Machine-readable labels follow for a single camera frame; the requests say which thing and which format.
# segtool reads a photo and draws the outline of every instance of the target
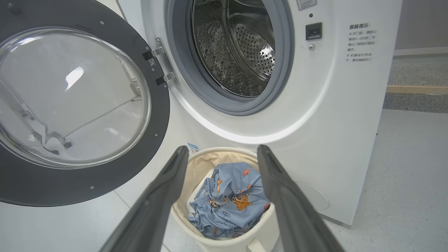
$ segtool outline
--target cartoon print fabric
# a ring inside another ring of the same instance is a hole
[[[247,163],[220,164],[206,178],[188,220],[205,237],[238,237],[260,220],[270,201],[263,191],[260,173]]]

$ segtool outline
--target white tile floor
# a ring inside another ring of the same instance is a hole
[[[172,148],[166,140],[160,151]],[[448,114],[383,110],[353,225],[326,222],[347,252],[448,251],[447,150]],[[133,178],[138,191],[153,173]],[[96,252],[138,191],[57,208],[0,203],[0,251]],[[202,251],[171,217],[163,243],[163,252]],[[284,251],[281,240],[273,251]]]
[[[351,227],[326,221],[347,252],[448,251],[448,114],[383,110]],[[201,248],[170,218],[171,252]],[[273,249],[282,252],[281,240]]]
[[[128,211],[113,191],[62,207],[0,202],[0,251],[96,252]]]

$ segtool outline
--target sticker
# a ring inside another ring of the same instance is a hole
[[[375,57],[378,31],[370,23],[348,25],[345,62],[367,63]]]
[[[188,143],[188,147],[190,148],[191,153],[193,153],[193,154],[199,152],[199,148],[196,145],[194,145],[194,144]]]
[[[303,10],[311,6],[315,6],[317,4],[317,0],[297,0],[297,4],[299,5],[299,10]]]
[[[157,64],[155,63],[154,58],[151,58],[151,59],[149,59],[148,61],[149,61],[149,64],[151,64],[151,67],[155,67],[155,66],[157,66]]]

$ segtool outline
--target warning label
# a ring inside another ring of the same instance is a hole
[[[369,23],[349,25],[345,62],[372,61],[377,44],[378,31]]]
[[[311,6],[315,6],[317,4],[317,0],[297,0],[297,4],[299,5],[299,10],[303,10]]]

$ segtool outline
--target qr code label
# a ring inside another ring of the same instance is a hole
[[[297,0],[297,4],[299,5],[299,10],[303,10],[311,6],[315,6],[317,4],[317,0]]]
[[[149,64],[151,64],[151,67],[155,67],[155,66],[157,66],[157,64],[155,63],[154,58],[149,59],[148,61],[149,61]]]

